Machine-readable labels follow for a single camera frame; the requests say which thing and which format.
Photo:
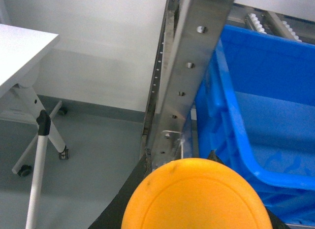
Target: screw hole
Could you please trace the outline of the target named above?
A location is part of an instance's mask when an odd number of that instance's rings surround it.
[[[204,26],[198,26],[197,27],[197,32],[198,33],[205,33],[207,30],[207,27],[204,27]]]
[[[194,63],[186,63],[187,68],[194,68],[195,64]]]

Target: blue plastic crate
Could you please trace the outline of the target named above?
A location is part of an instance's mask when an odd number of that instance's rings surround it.
[[[196,97],[199,152],[286,223],[315,226],[315,46],[225,26]]]

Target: orange lid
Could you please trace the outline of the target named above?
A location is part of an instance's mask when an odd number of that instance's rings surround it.
[[[232,169],[206,159],[161,166],[133,193],[122,229],[272,229],[255,190]]]

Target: metal frame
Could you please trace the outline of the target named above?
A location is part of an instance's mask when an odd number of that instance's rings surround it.
[[[178,140],[233,2],[183,1],[166,71],[168,85],[159,97],[157,131],[150,136],[153,169],[177,157]]]

